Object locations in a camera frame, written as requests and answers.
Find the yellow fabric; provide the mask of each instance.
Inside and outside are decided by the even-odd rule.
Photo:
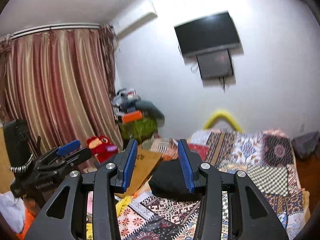
[[[131,201],[132,201],[131,196],[127,196],[116,204],[117,217],[120,216],[121,211],[125,209],[131,203]]]
[[[132,196],[143,185],[146,179],[148,179],[150,173],[160,160],[161,156],[161,153],[138,149],[130,186],[127,188],[127,191],[124,194],[116,193],[116,195],[120,198]]]
[[[87,240],[93,240],[93,231],[91,223],[87,223]]]
[[[235,131],[243,132],[242,128],[236,122],[236,120],[233,119],[231,114],[224,110],[215,111],[211,116],[211,118],[205,123],[205,125],[203,126],[203,129],[210,129],[215,124],[215,122],[220,118],[225,119]]]

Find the red plush toy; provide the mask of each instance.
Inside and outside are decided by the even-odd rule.
[[[92,150],[93,155],[99,163],[103,163],[113,154],[118,153],[118,147],[110,143],[107,136],[91,137],[87,140],[88,147]]]

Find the striped curtain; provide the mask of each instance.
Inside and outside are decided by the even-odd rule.
[[[5,75],[6,62],[11,50],[9,40],[0,40],[0,122],[5,120],[4,102],[5,102]]]
[[[99,38],[102,48],[102,59],[105,67],[106,78],[108,83],[108,91],[110,100],[116,95],[115,79],[116,79],[116,66],[115,66],[115,52],[113,47],[114,33],[109,24],[101,24],[99,26]]]
[[[43,153],[74,139],[86,146],[86,139],[99,135],[122,149],[101,48],[99,30],[92,29],[54,30],[11,41],[5,109],[10,120],[28,122],[33,150],[38,135]]]

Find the flat screen tv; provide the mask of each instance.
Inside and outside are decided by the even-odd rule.
[[[228,12],[209,15],[174,27],[183,56],[240,46]]]

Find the bed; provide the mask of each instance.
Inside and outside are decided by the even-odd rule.
[[[308,192],[300,186],[290,138],[279,130],[260,133],[201,130],[189,148],[220,171],[244,170],[257,185],[293,239],[310,217]],[[158,138],[141,145],[177,158],[174,139]],[[222,194],[221,239],[228,238],[228,199]],[[192,240],[200,202],[178,202],[141,193],[118,217],[122,240]]]

